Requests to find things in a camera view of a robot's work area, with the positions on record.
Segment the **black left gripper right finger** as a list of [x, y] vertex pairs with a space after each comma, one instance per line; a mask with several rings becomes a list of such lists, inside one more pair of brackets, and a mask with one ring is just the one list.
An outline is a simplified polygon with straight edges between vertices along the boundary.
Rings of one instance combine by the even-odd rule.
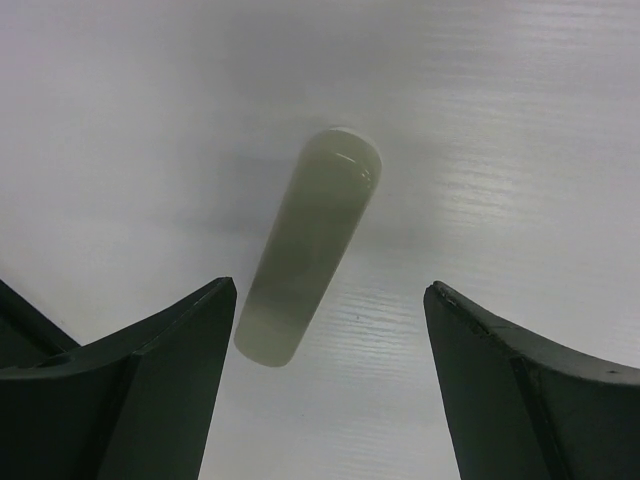
[[440, 281], [423, 304], [461, 478], [638, 478], [638, 369], [558, 344]]

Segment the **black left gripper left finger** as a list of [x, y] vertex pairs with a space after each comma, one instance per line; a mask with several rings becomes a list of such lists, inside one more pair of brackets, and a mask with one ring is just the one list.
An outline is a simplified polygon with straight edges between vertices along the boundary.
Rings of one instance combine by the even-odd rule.
[[226, 358], [232, 279], [28, 368], [1, 368], [5, 479], [195, 479]]

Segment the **beige green stapler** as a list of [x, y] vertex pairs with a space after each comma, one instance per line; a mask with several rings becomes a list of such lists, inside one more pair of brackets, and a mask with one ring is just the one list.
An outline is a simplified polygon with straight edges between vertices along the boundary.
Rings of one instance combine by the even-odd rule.
[[375, 145], [345, 127], [302, 148], [235, 330], [249, 360], [279, 368], [294, 357], [379, 184]]

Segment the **black stapler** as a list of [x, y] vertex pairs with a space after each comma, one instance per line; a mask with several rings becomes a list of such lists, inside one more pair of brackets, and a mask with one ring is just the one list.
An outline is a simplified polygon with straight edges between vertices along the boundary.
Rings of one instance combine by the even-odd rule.
[[1, 368], [28, 368], [80, 344], [5, 282], [0, 287]]

